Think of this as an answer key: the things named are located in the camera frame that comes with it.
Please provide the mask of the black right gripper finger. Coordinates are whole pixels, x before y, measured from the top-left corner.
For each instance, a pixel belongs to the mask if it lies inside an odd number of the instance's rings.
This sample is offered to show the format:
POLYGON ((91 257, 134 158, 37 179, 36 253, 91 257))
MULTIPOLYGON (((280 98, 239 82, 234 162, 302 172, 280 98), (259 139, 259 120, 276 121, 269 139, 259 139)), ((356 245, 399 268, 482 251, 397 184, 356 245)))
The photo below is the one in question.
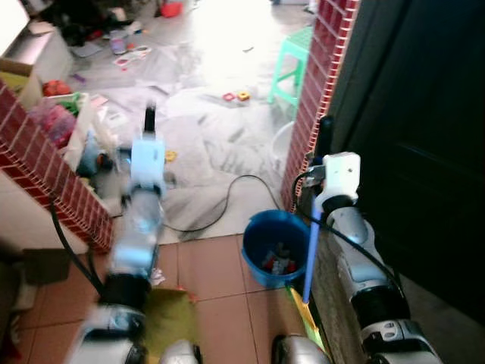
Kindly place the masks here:
POLYGON ((333 139, 333 117, 325 115, 318 121, 318 141, 316 141, 316 155, 329 155, 333 139))

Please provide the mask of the blue handled green broom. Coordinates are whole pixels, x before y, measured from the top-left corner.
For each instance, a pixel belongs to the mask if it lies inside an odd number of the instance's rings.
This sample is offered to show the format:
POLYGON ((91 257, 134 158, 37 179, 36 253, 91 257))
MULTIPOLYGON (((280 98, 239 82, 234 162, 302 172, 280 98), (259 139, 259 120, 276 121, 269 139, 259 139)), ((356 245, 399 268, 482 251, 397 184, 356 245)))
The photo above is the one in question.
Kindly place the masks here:
POLYGON ((304 284, 302 284, 302 291, 300 298, 302 304, 300 306, 300 313, 302 322, 304 322, 306 337, 312 340, 316 346, 322 351, 322 353, 328 354, 328 347, 325 344, 324 337, 321 336, 318 323, 314 319, 312 306, 311 306, 311 289, 313 284, 313 271, 315 268, 316 253, 318 252, 318 234, 319 228, 313 222, 313 218, 308 214, 305 214, 300 209, 299 198, 295 190, 291 193, 291 202, 293 203, 294 212, 300 215, 305 222, 308 222, 308 238, 306 238, 306 260, 305 260, 305 273, 304 284))

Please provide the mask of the yellow dustpan with red handle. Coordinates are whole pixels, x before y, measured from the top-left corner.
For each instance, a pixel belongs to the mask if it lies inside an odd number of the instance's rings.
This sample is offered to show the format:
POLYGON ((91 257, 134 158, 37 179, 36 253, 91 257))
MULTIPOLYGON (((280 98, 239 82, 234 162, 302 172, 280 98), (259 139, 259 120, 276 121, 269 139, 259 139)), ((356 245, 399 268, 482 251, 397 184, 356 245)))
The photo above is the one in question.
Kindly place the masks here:
POLYGON ((145 336, 148 364, 158 364, 161 353, 177 342, 199 345, 196 306, 183 289, 153 289, 145 305, 145 336))

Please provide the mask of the white plastic basin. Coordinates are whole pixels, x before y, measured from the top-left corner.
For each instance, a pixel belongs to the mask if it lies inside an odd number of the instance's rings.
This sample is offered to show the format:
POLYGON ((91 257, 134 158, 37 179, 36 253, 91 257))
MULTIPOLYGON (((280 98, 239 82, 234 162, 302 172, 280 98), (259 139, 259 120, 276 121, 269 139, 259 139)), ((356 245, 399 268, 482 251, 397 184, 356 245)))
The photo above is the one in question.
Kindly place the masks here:
POLYGON ((293 135, 293 125, 294 122, 291 121, 281 126, 276 132, 276 135, 274 135, 274 138, 271 139, 271 159, 273 159, 274 166, 277 167, 280 173, 283 173, 286 169, 289 146, 293 135))

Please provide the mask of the white toy basket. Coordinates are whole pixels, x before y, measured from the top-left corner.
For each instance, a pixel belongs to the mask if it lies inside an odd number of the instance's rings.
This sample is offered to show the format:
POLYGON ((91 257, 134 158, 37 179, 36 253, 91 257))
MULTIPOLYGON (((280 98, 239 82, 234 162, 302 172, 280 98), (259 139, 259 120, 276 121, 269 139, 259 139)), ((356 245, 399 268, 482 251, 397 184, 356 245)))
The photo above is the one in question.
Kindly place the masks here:
POLYGON ((81 177, 92 177, 112 166, 117 138, 103 121, 102 107, 89 94, 42 98, 28 115, 81 177))

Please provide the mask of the green plastic stool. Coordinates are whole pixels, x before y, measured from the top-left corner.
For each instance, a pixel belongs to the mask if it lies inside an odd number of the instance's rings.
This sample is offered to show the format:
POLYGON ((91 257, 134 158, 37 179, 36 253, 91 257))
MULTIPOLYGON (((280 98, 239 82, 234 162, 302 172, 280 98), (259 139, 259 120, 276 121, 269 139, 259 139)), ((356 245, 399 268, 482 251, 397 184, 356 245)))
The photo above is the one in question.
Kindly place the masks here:
POLYGON ((284 101, 298 106, 312 35, 312 28, 304 27, 283 40, 271 77, 269 103, 284 101))

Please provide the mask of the dark door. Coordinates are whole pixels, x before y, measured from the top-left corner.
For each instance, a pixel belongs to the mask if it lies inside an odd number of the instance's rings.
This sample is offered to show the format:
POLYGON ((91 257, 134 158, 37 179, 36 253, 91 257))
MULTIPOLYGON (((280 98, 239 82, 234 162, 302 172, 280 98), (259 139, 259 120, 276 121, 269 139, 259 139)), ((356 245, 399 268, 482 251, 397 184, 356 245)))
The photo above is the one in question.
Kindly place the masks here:
POLYGON ((481 0, 360 0, 327 115, 385 263, 485 319, 481 0))

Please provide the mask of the blue plastic bucket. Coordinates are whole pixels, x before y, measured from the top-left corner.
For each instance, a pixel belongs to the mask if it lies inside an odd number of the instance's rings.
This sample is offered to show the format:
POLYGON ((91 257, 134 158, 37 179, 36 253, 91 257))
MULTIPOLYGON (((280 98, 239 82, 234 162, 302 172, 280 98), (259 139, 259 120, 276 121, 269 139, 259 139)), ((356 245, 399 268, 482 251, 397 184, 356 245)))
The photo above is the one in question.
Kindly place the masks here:
POLYGON ((283 209, 267 209, 250 218, 243 233, 240 255, 245 260, 253 280, 269 289, 286 287, 301 280, 305 273, 306 238, 308 225, 298 216, 283 209), (292 250, 297 270, 285 276, 274 276, 261 268, 262 261, 270 249, 283 243, 292 250))

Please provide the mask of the red round bag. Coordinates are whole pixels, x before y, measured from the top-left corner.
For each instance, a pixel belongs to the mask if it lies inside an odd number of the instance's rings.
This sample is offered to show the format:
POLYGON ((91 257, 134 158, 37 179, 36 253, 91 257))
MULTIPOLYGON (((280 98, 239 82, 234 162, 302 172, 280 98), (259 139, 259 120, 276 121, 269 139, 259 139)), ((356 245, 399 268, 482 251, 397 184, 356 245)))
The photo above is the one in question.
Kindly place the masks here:
POLYGON ((69 84, 62 82, 62 80, 50 80, 42 84, 42 94, 44 97, 70 95, 72 93, 73 90, 69 84))

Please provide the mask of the litter in blue bucket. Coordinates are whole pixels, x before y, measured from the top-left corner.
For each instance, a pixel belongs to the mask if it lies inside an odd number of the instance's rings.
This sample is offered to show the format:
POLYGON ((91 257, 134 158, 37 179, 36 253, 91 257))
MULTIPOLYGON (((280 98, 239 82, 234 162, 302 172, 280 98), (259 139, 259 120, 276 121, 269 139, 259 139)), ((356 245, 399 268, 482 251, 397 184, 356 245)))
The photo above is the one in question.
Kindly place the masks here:
POLYGON ((264 257, 261 268, 274 276, 285 276, 297 270, 296 261, 292 256, 292 250, 278 243, 270 249, 264 257))

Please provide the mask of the red plastic basin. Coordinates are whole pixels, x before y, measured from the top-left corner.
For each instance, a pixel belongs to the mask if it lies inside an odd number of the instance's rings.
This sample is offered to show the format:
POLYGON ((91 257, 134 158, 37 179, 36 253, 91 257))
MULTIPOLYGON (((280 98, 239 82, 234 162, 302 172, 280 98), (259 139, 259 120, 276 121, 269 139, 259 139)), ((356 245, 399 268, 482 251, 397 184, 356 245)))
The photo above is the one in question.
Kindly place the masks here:
POLYGON ((183 0, 160 0, 157 14, 165 18, 179 17, 183 13, 183 8, 183 0))

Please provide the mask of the white low cabinet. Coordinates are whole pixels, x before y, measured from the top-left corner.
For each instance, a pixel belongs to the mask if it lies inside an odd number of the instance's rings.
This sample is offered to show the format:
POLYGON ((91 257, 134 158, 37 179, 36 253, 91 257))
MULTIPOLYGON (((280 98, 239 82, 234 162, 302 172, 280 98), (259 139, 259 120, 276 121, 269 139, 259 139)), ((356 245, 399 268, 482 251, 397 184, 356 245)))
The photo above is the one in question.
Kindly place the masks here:
POLYGON ((24 30, 0 56, 0 71, 24 77, 36 76, 41 82, 70 76, 75 59, 60 31, 33 35, 24 30))

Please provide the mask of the brown cardboard box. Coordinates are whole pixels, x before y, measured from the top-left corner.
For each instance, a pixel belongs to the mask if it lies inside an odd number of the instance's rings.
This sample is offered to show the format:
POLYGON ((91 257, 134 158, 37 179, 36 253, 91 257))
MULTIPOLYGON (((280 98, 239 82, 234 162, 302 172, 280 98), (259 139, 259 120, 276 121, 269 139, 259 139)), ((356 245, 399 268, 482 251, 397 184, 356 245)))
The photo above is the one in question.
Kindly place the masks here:
POLYGON ((20 104, 27 111, 33 110, 44 98, 42 84, 30 64, 10 58, 0 58, 0 79, 10 86, 20 104))

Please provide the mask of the silver right robot foot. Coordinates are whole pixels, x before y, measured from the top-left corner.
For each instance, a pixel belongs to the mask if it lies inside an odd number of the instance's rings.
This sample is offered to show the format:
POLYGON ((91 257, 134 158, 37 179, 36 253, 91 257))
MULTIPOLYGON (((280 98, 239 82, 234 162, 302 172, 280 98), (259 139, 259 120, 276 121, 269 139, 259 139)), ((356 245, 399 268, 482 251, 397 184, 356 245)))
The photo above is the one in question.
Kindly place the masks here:
POLYGON ((271 343, 271 364, 330 364, 330 358, 309 337, 277 335, 271 343))

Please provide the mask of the silver left robot foot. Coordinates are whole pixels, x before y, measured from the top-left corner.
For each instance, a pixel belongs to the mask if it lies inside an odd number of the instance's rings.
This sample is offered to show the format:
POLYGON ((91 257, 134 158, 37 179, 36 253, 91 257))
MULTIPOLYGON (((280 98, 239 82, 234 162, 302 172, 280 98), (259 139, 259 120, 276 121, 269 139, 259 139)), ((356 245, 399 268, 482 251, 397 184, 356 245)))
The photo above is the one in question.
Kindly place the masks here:
POLYGON ((203 357, 197 344, 177 340, 161 353, 158 364, 203 364, 203 357))

